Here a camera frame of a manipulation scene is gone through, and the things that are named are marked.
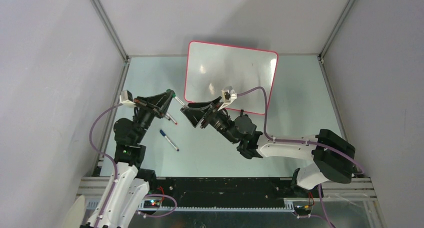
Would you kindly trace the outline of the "pink framed whiteboard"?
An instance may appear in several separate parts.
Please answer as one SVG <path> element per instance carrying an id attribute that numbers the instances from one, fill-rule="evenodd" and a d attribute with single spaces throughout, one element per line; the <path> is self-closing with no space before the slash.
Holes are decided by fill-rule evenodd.
<path id="1" fill-rule="evenodd" d="M 206 102 L 221 96 L 222 90 L 231 86 L 237 99 L 228 109 L 263 115 L 269 102 L 264 101 L 262 91 L 246 91 L 260 86 L 271 97 L 278 62 L 275 51 L 191 41 L 183 97 L 188 102 Z"/>

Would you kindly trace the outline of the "green marker cap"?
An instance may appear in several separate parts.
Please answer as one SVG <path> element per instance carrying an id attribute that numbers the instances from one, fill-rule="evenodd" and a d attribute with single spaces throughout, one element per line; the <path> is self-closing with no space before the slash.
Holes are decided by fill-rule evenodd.
<path id="1" fill-rule="evenodd" d="M 175 91 L 174 91 L 174 90 L 168 89 L 168 91 L 171 93 L 171 96 L 172 96 L 173 98 L 176 98 L 176 97 L 177 97 L 177 96 L 176 96 L 176 93 L 175 93 Z"/>

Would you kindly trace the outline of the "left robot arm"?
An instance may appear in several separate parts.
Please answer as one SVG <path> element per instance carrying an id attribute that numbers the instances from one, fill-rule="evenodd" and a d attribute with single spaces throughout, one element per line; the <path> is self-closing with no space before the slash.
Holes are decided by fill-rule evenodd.
<path id="1" fill-rule="evenodd" d="M 113 172 L 100 202 L 83 227 L 128 227 L 145 196 L 158 190 L 154 170 L 142 169 L 146 146 L 141 144 L 154 119 L 165 118 L 175 92 L 167 90 L 149 97 L 133 97 L 123 90 L 119 102 L 108 110 L 121 106 L 134 110 L 132 119 L 121 118 L 113 125 L 116 142 L 114 156 L 92 148 L 111 161 Z"/>

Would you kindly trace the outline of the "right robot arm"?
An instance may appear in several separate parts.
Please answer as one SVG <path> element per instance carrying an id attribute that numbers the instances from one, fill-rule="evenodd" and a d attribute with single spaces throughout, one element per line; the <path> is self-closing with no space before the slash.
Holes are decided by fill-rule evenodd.
<path id="1" fill-rule="evenodd" d="M 332 181 L 349 184 L 354 173 L 356 149 L 328 129 L 299 139 L 276 138 L 257 130 L 248 115 L 241 113 L 231 119 L 220 98 L 209 102 L 189 103 L 181 112 L 193 127 L 211 126 L 232 144 L 246 159 L 285 157 L 309 160 L 311 164 L 298 168 L 292 177 L 291 191 L 303 197 L 317 185 Z"/>

